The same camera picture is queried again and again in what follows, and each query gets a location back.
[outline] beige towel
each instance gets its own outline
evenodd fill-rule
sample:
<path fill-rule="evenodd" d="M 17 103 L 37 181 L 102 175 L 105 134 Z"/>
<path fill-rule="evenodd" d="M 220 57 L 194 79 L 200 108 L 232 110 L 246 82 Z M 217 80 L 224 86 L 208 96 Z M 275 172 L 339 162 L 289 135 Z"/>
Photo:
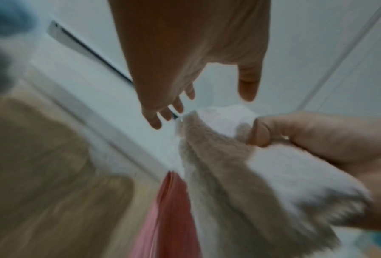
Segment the beige towel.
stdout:
<path fill-rule="evenodd" d="M 331 225 L 361 215 L 368 191 L 288 143 L 247 145 L 256 117 L 237 105 L 178 124 L 172 162 L 188 186 L 203 257 L 292 258 L 338 246 Z"/>

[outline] finger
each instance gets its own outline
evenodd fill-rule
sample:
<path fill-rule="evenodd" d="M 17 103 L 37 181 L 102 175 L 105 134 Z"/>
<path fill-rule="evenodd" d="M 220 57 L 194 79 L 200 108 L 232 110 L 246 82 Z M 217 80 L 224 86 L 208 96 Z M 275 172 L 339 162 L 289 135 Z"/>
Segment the finger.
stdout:
<path fill-rule="evenodd" d="M 172 119 L 172 112 L 168 107 L 164 108 L 162 111 L 159 112 L 161 116 L 166 120 L 169 121 Z"/>
<path fill-rule="evenodd" d="M 253 101 L 261 80 L 262 63 L 238 66 L 238 93 L 245 101 Z"/>
<path fill-rule="evenodd" d="M 185 93 L 189 99 L 194 100 L 196 97 L 195 88 L 193 88 L 193 83 L 186 87 Z"/>
<path fill-rule="evenodd" d="M 156 130 L 159 130 L 162 127 L 162 122 L 159 120 L 159 117 L 156 114 L 156 112 L 142 109 L 142 114 L 148 121 L 148 123 Z"/>
<path fill-rule="evenodd" d="M 249 144 L 259 147 L 269 145 L 274 138 L 286 136 L 294 141 L 315 117 L 310 112 L 295 112 L 279 116 L 267 116 L 255 119 Z"/>
<path fill-rule="evenodd" d="M 175 101 L 172 103 L 172 106 L 175 108 L 175 110 L 179 113 L 183 113 L 184 111 L 184 108 L 183 108 L 183 104 L 181 102 L 181 99 L 179 97 L 177 97 L 175 99 Z"/>

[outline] pink fabric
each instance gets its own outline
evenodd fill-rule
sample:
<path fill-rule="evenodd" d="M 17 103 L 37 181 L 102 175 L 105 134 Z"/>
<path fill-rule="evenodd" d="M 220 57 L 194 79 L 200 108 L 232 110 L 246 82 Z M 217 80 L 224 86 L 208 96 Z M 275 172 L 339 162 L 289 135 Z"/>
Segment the pink fabric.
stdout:
<path fill-rule="evenodd" d="M 200 258 L 187 187 L 178 174 L 165 177 L 129 258 Z"/>

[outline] hand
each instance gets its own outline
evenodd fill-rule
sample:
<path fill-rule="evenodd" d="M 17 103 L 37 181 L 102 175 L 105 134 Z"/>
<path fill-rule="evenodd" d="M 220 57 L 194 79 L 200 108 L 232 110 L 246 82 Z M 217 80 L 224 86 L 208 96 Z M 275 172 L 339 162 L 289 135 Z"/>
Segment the hand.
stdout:
<path fill-rule="evenodd" d="M 353 226 L 381 230 L 381 119 L 308 112 L 262 117 L 250 142 L 264 147 L 280 136 L 358 178 L 373 204 Z"/>
<path fill-rule="evenodd" d="M 268 46 L 270 0 L 109 0 L 142 104 L 156 129 L 179 95 L 195 97 L 193 82 L 207 63 L 238 66 L 240 96 L 254 100 Z"/>

